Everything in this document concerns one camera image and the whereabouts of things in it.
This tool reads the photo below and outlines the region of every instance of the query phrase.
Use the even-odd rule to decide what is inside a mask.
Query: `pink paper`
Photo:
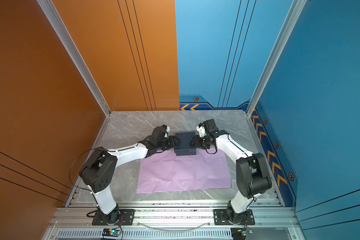
[[[176,156],[173,150],[154,154],[140,163],[137,193],[171,192],[231,187],[231,175],[223,151]]]

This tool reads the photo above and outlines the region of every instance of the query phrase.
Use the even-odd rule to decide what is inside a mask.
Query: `gray marble tabletop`
[[[258,152],[242,110],[112,112],[100,146],[111,149],[132,145],[150,135],[154,127],[163,124],[170,127],[170,135],[176,132],[195,131],[200,122],[208,119],[214,119],[220,130],[229,132],[231,137],[244,148]],[[231,188],[137,194],[140,160],[116,168],[110,188],[116,201],[232,199],[238,191],[236,166],[228,156],[226,158],[232,179]],[[272,188],[260,198],[276,198],[276,193]],[[93,203],[94,199],[88,191],[80,191],[76,202]]]

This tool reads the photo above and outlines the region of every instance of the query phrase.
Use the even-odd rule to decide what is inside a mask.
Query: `orange chevron arrow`
[[[191,108],[191,110],[194,111],[195,108],[196,108],[197,106],[199,106],[199,105],[200,105],[200,104],[196,104],[195,106],[193,106],[193,107]]]
[[[277,167],[278,169],[281,170],[280,166],[278,164],[276,164],[275,162],[272,163],[272,172],[273,174],[275,173],[275,167]]]
[[[265,132],[260,131],[260,142],[261,142],[261,136],[262,136],[262,135],[267,136],[267,135],[265,134]]]
[[[253,116],[253,124],[254,124],[254,119],[255,119],[255,118],[259,118],[259,116]]]
[[[259,126],[262,127],[261,123],[256,123],[256,132],[259,132]]]
[[[277,186],[280,187],[280,180],[285,182],[285,184],[288,184],[287,181],[280,175],[277,175]]]
[[[185,104],[182,108],[180,108],[181,110],[183,110],[183,111],[185,111],[185,109],[184,108],[186,108],[186,107],[188,107],[189,106],[189,104]]]
[[[269,156],[270,156],[270,155],[272,155],[272,156],[276,157],[276,156],[275,156],[275,154],[274,154],[273,152],[268,151],[268,162],[269,162]]]

